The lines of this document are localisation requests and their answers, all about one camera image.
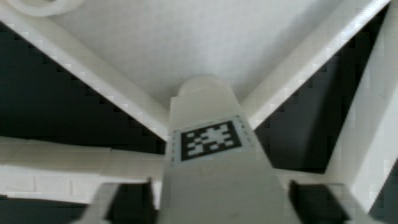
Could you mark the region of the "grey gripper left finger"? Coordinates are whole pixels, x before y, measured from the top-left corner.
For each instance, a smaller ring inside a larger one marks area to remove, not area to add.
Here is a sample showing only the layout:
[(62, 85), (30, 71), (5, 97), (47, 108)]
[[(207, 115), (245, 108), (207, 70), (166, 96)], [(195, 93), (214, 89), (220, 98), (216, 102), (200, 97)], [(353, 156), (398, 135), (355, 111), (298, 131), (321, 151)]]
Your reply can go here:
[(104, 183), (70, 224), (156, 224), (156, 216), (150, 181)]

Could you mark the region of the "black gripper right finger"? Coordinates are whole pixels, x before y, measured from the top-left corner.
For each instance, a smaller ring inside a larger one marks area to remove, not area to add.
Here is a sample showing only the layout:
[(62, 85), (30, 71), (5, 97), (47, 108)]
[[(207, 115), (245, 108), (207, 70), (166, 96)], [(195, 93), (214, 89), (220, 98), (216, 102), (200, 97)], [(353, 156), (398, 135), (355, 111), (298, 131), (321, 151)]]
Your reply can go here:
[(287, 197), (300, 224), (383, 224), (367, 215), (342, 184), (289, 181)]

